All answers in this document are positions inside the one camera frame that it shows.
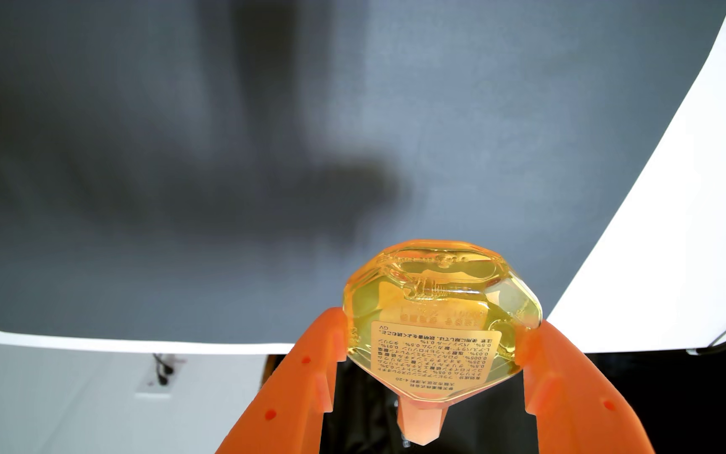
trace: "white wall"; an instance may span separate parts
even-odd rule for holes
[[[136,397],[146,354],[0,345],[0,453],[212,453],[265,356],[185,356],[172,397]]]

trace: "gray surface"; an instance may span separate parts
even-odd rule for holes
[[[259,5],[0,3],[0,330],[293,342],[409,238],[548,314],[726,12]]]

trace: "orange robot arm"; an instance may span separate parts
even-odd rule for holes
[[[346,316],[328,309],[305,331],[220,444],[217,454],[316,454],[332,411]],[[523,339],[526,410],[537,416],[540,454],[651,453],[635,412],[576,346],[543,322]]]

